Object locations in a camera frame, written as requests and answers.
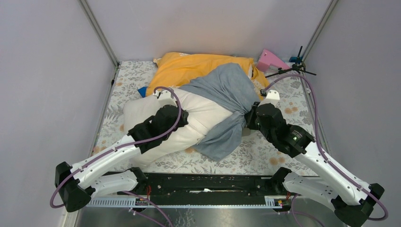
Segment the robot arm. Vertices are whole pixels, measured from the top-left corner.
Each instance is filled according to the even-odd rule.
[[[273,104],[255,103],[246,119],[250,129],[259,130],[275,148],[311,168],[327,183],[310,181],[281,168],[275,174],[278,190],[283,186],[285,191],[315,200],[333,210],[340,220],[350,226],[361,226],[369,218],[376,202],[362,188],[379,199],[384,192],[383,187],[357,178],[325,151],[326,159],[323,158],[313,136],[299,126],[287,124],[281,111]],[[329,165],[329,161],[361,188],[343,177]]]
[[[71,166],[66,162],[57,165],[55,185],[68,212],[81,209],[96,196],[133,190],[138,182],[145,179],[140,170],[133,168],[123,173],[105,174],[118,163],[159,146],[173,131],[188,124],[188,112],[179,111],[181,107],[177,106],[169,91],[156,92],[154,95],[161,108],[154,116],[135,125],[118,142]]]
[[[112,175],[108,175],[107,172],[119,162],[159,146],[168,138],[169,133],[164,132],[172,128],[178,116],[176,128],[188,123],[186,121],[188,113],[183,110],[178,111],[180,108],[177,108],[168,91],[156,95],[162,108],[155,116],[136,125],[129,130],[128,135],[95,156],[72,166],[63,162],[56,167],[55,185],[68,212],[84,207],[94,197],[113,192],[135,191],[146,184],[147,179],[138,168]],[[285,192],[301,194],[330,208],[349,226],[362,226],[376,204],[371,197],[361,191],[362,188],[379,199],[384,192],[383,187],[360,180],[327,153],[324,153],[327,159],[323,158],[311,134],[299,126],[286,123],[281,111],[273,105],[278,100],[278,92],[270,90],[265,100],[255,103],[252,110],[245,115],[248,128],[259,130],[275,148],[311,168],[327,184],[308,180],[282,167],[269,180],[270,189],[275,190],[277,194]],[[351,184],[339,174],[338,170],[329,165],[327,160],[348,178],[361,185],[361,188]]]

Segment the white wall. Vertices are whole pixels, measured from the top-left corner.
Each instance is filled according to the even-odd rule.
[[[386,190],[390,217],[364,227],[401,226],[400,12],[399,0],[339,1],[306,59],[333,156]]]
[[[88,0],[120,61],[170,51],[288,60],[306,46],[330,0]]]
[[[1,1],[0,31],[0,226],[54,227],[55,167],[88,156],[113,65],[77,0]]]

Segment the pink object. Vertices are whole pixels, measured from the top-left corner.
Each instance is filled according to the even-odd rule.
[[[272,52],[264,49],[259,58],[258,64],[256,65],[256,68],[262,72],[266,72],[270,68],[270,66],[273,66],[275,68],[283,68],[284,70],[290,68],[286,63],[284,63]]]

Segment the yellow cloth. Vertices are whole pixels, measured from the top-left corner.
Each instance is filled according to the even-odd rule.
[[[169,52],[162,58],[154,59],[153,62],[157,64],[158,70],[146,89],[146,96],[151,95],[157,86],[180,87],[188,84],[191,79],[208,75],[217,66],[226,63],[239,64],[246,75],[248,75],[249,68],[252,67],[251,80],[255,85],[255,92],[261,100],[263,97],[260,96],[260,90],[269,85],[263,72],[255,67],[252,58]]]

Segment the gray cloth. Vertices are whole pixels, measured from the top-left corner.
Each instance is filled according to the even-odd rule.
[[[207,76],[191,80],[180,89],[210,99],[233,112],[193,146],[200,153],[220,161],[241,143],[242,129],[246,124],[244,115],[254,102],[260,101],[253,83],[238,64],[228,63],[218,66]]]

